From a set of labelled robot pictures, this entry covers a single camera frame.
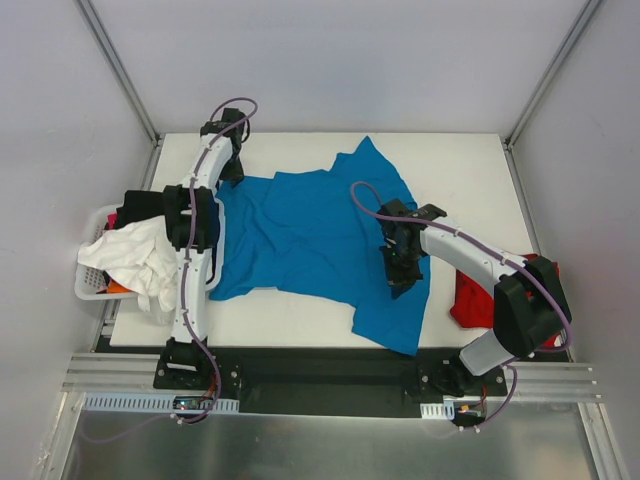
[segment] white vent strip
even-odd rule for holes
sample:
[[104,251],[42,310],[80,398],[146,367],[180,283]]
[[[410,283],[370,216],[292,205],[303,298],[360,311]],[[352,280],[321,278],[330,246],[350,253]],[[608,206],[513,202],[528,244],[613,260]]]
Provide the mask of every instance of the white vent strip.
[[[84,409],[94,412],[142,412],[142,413],[202,413],[211,400],[200,402],[202,410],[174,410],[174,395],[136,394],[136,393],[89,393]],[[238,413],[240,402],[237,400],[219,399],[211,413]]]
[[455,410],[453,402],[445,400],[444,403],[421,403],[420,414],[424,420],[453,420]]

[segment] gray floor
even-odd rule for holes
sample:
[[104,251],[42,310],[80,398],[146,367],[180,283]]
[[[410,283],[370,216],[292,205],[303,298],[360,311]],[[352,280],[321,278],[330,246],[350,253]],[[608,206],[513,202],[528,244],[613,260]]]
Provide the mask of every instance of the gray floor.
[[[84,412],[87,435],[146,414]],[[481,433],[420,420],[217,415],[159,420],[106,445],[77,439],[67,479],[595,479],[573,405],[513,404]]]

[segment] metal frame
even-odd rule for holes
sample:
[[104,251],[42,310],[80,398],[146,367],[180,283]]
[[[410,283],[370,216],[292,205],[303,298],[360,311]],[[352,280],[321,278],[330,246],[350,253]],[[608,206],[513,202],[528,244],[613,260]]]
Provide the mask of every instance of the metal frame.
[[[74,2],[121,86],[123,95],[131,105],[152,144],[153,149],[141,184],[141,188],[148,189],[160,156],[162,137],[153,125],[92,0],[74,0]],[[603,4],[604,0],[585,1],[582,10],[543,73],[504,143],[505,158],[536,252],[540,252],[540,244],[536,235],[535,223],[511,152],[553,80]],[[101,335],[110,334],[118,306],[119,302],[117,301],[105,303],[101,322],[96,332],[94,348]],[[59,409],[53,419],[50,433],[43,442],[39,462],[32,478],[56,480],[62,477],[64,465],[71,453],[73,435],[87,393],[129,392],[157,395],[157,390],[152,388],[157,359],[157,355],[96,353],[74,355],[62,392],[58,397]],[[515,366],[518,368],[519,382],[514,401],[577,403],[600,478],[607,480],[629,478],[611,433],[606,409],[601,403],[603,401],[601,387],[593,376],[591,365],[519,362]],[[180,394],[185,392],[166,393]]]

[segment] blue towel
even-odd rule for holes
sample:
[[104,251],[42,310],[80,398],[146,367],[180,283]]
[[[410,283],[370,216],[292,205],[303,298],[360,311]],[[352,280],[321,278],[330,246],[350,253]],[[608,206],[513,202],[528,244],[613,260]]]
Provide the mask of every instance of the blue towel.
[[[213,300],[276,287],[355,307],[353,333],[391,350],[415,355],[429,296],[429,257],[420,261],[424,280],[391,299],[378,221],[360,211],[351,184],[373,185],[383,201],[416,204],[398,172],[366,137],[352,154],[339,153],[330,171],[246,177],[235,189],[224,183],[224,266]],[[358,198],[370,210],[378,203],[366,188]]]

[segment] blue cloth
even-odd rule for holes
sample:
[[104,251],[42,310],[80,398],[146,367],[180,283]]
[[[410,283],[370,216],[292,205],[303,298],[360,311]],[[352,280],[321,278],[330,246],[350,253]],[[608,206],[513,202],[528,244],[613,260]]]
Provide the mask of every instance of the blue cloth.
[[[224,183],[226,238],[221,281],[210,298],[227,300],[256,287],[329,298],[355,307],[353,333],[415,355],[429,296],[429,257],[424,280],[391,299],[378,221],[360,211],[351,184],[373,185],[383,201],[416,204],[398,172],[366,137],[353,154],[339,153],[330,171],[245,177],[235,189]],[[366,188],[356,193],[377,211]]]

